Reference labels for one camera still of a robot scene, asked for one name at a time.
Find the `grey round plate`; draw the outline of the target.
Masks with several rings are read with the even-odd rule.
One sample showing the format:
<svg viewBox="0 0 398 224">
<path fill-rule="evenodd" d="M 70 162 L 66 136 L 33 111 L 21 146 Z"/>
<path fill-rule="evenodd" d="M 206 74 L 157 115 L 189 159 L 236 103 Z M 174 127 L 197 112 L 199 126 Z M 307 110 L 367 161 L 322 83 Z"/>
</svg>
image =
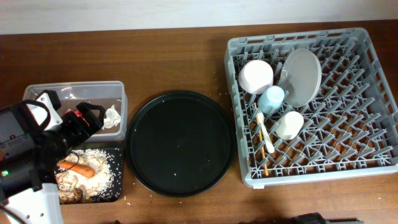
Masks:
<svg viewBox="0 0 398 224">
<path fill-rule="evenodd" d="M 322 80 L 317 56 L 308 49 L 294 50 L 283 64 L 280 87 L 288 91 L 285 102 L 293 107 L 308 104 L 316 97 Z"/>
</svg>

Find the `white plastic fork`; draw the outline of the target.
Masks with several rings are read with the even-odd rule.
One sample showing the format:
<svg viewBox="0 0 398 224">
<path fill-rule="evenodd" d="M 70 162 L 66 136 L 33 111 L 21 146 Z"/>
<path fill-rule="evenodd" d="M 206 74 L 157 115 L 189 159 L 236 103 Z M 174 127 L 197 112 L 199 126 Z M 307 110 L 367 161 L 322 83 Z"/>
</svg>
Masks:
<svg viewBox="0 0 398 224">
<path fill-rule="evenodd" d="M 262 112 L 258 112 L 258 114 L 256 115 L 256 119 L 257 119 L 257 123 L 261 127 L 262 136 L 263 136 L 263 138 L 265 140 L 265 145 L 266 145 L 267 152 L 269 154 L 272 154 L 272 153 L 275 152 L 275 148 L 274 148 L 274 145 L 273 145 L 273 143 L 271 141 L 271 138 L 270 138 L 270 136 L 269 136 L 269 134 L 268 134 L 268 132 L 266 130 L 266 126 L 264 124 L 264 115 L 263 115 L 263 113 Z"/>
</svg>

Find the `wooden chopstick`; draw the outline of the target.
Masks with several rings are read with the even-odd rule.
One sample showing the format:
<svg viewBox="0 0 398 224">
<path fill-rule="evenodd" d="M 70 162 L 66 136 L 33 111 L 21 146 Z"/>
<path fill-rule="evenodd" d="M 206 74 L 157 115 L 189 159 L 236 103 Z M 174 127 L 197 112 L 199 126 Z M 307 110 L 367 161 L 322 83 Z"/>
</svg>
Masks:
<svg viewBox="0 0 398 224">
<path fill-rule="evenodd" d="M 257 109 L 257 104 L 256 104 L 256 102 L 254 102 L 254 108 Z M 259 113 L 256 114 L 256 121 L 257 121 L 257 125 L 260 127 L 260 130 L 259 130 L 259 139 L 260 139 L 261 141 L 263 141 L 262 130 L 261 130 L 262 124 L 261 124 L 260 119 L 259 119 Z M 261 147 L 261 155 L 262 155 L 262 158 L 263 158 L 263 159 L 266 158 L 264 146 L 265 146 L 265 144 Z M 269 175 L 268 169 L 267 169 L 267 163 L 264 164 L 264 172 L 265 172 L 265 176 L 267 177 L 267 176 Z"/>
</svg>

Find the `pink bowl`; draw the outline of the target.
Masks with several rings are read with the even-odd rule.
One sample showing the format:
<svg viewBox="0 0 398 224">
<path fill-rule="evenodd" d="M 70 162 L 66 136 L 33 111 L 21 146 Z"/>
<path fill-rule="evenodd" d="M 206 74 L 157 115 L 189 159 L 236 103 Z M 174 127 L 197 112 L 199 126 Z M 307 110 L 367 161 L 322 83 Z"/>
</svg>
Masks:
<svg viewBox="0 0 398 224">
<path fill-rule="evenodd" d="M 274 82 L 272 67 L 265 61 L 249 61 L 238 75 L 241 88 L 253 95 L 263 94 Z"/>
</svg>

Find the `white paper cup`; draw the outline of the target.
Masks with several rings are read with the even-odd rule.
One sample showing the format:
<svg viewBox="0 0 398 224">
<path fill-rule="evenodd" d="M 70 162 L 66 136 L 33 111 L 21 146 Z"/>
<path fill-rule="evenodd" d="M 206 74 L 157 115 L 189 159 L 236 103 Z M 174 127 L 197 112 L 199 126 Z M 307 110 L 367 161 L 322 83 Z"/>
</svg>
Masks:
<svg viewBox="0 0 398 224">
<path fill-rule="evenodd" d="M 275 131 L 276 135 L 284 140 L 292 140 L 301 130 L 304 118 L 296 111 L 289 111 L 277 122 L 279 123 L 279 127 Z"/>
</svg>

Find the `orange carrot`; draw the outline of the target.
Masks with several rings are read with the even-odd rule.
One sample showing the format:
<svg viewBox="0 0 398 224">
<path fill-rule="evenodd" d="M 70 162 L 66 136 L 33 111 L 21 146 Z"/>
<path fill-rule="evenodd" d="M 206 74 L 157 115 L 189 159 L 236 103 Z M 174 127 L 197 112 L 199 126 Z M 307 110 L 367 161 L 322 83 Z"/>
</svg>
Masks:
<svg viewBox="0 0 398 224">
<path fill-rule="evenodd" d="M 65 170 L 72 170 L 86 178 L 92 178 L 95 176 L 96 172 L 93 168 L 79 164 L 79 163 L 72 163 L 68 161 L 59 161 L 57 165 Z"/>
</svg>

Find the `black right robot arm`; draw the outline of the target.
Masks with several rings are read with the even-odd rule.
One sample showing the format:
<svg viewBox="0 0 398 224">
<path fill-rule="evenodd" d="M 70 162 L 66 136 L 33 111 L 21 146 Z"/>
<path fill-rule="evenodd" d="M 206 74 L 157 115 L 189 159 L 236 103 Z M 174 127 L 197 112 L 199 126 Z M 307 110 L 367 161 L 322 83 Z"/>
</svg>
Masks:
<svg viewBox="0 0 398 224">
<path fill-rule="evenodd" d="M 324 219 L 319 213 L 308 213 L 291 219 L 293 224 L 364 224 L 363 221 L 330 221 Z"/>
</svg>

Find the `white tissue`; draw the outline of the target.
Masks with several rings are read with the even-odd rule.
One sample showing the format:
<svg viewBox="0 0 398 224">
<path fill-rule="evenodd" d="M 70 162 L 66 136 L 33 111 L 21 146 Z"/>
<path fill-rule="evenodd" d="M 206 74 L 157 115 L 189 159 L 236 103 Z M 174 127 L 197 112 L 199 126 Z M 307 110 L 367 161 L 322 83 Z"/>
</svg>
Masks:
<svg viewBox="0 0 398 224">
<path fill-rule="evenodd" d="M 121 115 L 116 111 L 115 105 L 112 105 L 105 112 L 104 125 L 102 129 L 111 129 L 121 122 Z"/>
</svg>

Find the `red snack wrapper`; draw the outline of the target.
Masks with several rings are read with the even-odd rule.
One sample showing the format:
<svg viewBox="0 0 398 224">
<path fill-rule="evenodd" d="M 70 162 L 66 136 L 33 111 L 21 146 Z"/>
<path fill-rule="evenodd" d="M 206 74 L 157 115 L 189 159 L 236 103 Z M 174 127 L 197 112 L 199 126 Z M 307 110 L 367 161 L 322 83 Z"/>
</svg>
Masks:
<svg viewBox="0 0 398 224">
<path fill-rule="evenodd" d="M 86 124 L 87 126 L 89 126 L 89 123 L 86 121 L 86 119 L 83 117 L 83 114 L 78 111 L 78 110 L 66 110 L 66 113 L 74 113 L 78 118 L 81 118 Z"/>
</svg>

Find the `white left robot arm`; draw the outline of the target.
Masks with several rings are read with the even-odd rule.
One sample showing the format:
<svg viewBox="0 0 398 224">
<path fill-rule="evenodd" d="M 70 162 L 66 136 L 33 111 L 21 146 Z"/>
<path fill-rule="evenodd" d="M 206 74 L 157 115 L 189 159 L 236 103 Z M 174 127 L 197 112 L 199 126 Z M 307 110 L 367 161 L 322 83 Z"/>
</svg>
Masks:
<svg viewBox="0 0 398 224">
<path fill-rule="evenodd" d="M 81 102 L 63 116 L 56 91 L 1 109 L 1 211 L 12 223 L 62 223 L 57 163 L 104 125 L 106 110 Z"/>
</svg>

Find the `light blue plastic cup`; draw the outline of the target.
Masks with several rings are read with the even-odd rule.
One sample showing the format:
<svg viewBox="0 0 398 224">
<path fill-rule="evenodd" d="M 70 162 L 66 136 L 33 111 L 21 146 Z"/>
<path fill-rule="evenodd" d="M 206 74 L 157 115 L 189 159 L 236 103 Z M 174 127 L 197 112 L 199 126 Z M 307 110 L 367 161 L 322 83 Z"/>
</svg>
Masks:
<svg viewBox="0 0 398 224">
<path fill-rule="evenodd" d="M 264 114 L 276 112 L 284 100 L 285 93 L 279 86 L 269 87 L 258 99 L 257 106 Z"/>
</svg>

